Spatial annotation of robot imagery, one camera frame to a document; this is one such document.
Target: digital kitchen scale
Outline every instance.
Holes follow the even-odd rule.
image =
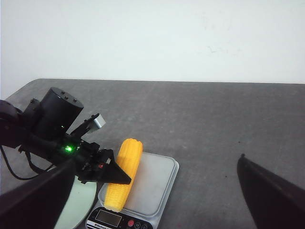
[[[175,181],[179,164],[172,157],[143,152],[123,210],[103,207],[107,185],[86,220],[87,229],[156,229]]]

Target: table surface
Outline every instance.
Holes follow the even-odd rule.
[[[85,140],[117,153],[132,137],[179,162],[158,229],[254,229],[236,173],[241,154],[305,188],[305,85],[39,79],[7,101],[24,110],[51,86],[84,104],[70,130],[97,112],[106,120]],[[6,150],[16,173],[33,175],[24,155]],[[2,161],[2,193],[22,183]]]

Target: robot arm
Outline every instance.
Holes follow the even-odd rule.
[[[56,166],[73,159],[76,175],[82,183],[129,184],[131,179],[116,164],[112,150],[100,150],[97,143],[81,138],[100,127],[99,114],[92,115],[71,134],[66,133],[82,109],[83,105],[76,98],[54,87],[41,102],[32,99],[24,112],[1,100],[0,145],[20,146],[19,151],[26,152],[27,156],[31,152]]]

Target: green led light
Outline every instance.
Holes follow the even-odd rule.
[[[73,151],[72,146],[66,146],[65,151],[68,152],[68,153],[71,153]]]

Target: yellow corn cob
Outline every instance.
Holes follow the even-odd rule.
[[[142,151],[142,142],[132,138],[123,142],[116,162],[132,180],[128,185],[108,184],[104,202],[106,209],[120,212],[124,207],[138,169]]]

